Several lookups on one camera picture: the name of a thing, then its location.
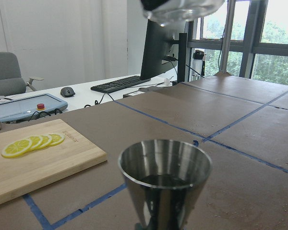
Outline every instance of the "keyboard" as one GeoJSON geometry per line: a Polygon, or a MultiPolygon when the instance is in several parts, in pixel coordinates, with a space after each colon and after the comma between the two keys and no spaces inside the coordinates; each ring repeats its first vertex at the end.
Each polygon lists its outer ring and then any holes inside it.
{"type": "Polygon", "coordinates": [[[91,90],[102,93],[111,93],[118,90],[126,89],[130,86],[141,84],[149,80],[150,79],[140,80],[140,76],[131,76],[119,80],[114,80],[108,83],[92,86],[91,90]]]}

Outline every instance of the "black mouse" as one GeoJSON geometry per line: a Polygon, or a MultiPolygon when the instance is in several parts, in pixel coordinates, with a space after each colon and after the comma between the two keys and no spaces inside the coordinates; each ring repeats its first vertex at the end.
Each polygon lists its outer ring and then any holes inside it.
{"type": "Polygon", "coordinates": [[[64,87],[61,89],[61,95],[63,97],[72,97],[74,96],[76,93],[74,92],[74,90],[72,89],[72,87],[64,87]]]}

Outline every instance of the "lemon slice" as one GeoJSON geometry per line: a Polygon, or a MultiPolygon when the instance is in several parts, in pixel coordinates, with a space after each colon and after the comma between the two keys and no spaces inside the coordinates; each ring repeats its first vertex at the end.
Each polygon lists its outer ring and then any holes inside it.
{"type": "Polygon", "coordinates": [[[58,145],[62,143],[65,139],[65,136],[62,133],[51,133],[49,135],[52,136],[52,142],[49,144],[49,146],[58,145]]]}
{"type": "Polygon", "coordinates": [[[3,157],[11,158],[11,157],[18,157],[25,152],[27,152],[30,147],[32,146],[31,139],[22,139],[17,140],[12,144],[7,145],[3,150],[1,155],[3,157]]]}
{"type": "Polygon", "coordinates": [[[38,146],[42,144],[43,138],[41,136],[30,136],[28,139],[32,140],[32,146],[29,148],[29,151],[36,150],[38,146]]]}
{"type": "Polygon", "coordinates": [[[36,150],[40,150],[40,149],[43,149],[45,147],[47,147],[51,142],[52,142],[52,136],[50,135],[41,135],[42,137],[42,143],[40,146],[37,146],[36,150]]]}

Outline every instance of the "wooden cutting board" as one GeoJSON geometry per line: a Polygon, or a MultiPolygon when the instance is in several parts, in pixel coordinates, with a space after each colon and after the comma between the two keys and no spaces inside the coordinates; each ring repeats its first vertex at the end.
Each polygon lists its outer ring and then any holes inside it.
{"type": "Polygon", "coordinates": [[[107,154],[60,119],[0,133],[0,204],[107,160],[107,154]],[[3,148],[22,138],[61,132],[65,140],[21,157],[3,148]]]}

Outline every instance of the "red button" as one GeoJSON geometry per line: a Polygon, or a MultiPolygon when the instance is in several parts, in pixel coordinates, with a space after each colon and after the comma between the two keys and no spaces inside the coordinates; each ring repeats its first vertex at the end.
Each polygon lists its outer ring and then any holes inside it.
{"type": "Polygon", "coordinates": [[[42,109],[45,109],[45,105],[44,104],[37,104],[37,109],[38,110],[42,110],[42,109]]]}

